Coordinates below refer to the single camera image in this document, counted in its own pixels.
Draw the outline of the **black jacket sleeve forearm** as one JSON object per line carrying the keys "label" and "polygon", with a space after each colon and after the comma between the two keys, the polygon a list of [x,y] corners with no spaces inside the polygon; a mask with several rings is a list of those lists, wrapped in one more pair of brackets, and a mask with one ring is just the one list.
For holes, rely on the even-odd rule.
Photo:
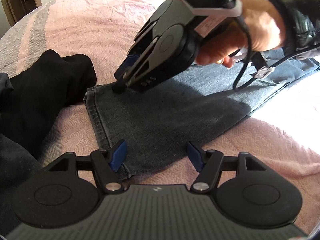
{"label": "black jacket sleeve forearm", "polygon": [[296,59],[318,57],[319,48],[310,48],[319,45],[319,0],[268,1],[276,7],[285,23],[285,55],[307,49],[307,52],[297,55]]}

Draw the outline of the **person's right hand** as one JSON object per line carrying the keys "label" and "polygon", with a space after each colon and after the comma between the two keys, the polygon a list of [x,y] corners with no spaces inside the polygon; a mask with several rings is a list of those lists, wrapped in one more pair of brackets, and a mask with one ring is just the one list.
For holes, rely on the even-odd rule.
{"label": "person's right hand", "polygon": [[[240,0],[242,15],[252,39],[253,51],[266,51],[282,47],[286,41],[285,23],[276,7],[268,0]],[[234,61],[230,55],[241,48],[247,48],[244,31],[236,23],[208,41],[201,47],[196,58],[197,64],[211,63],[231,68]]]}

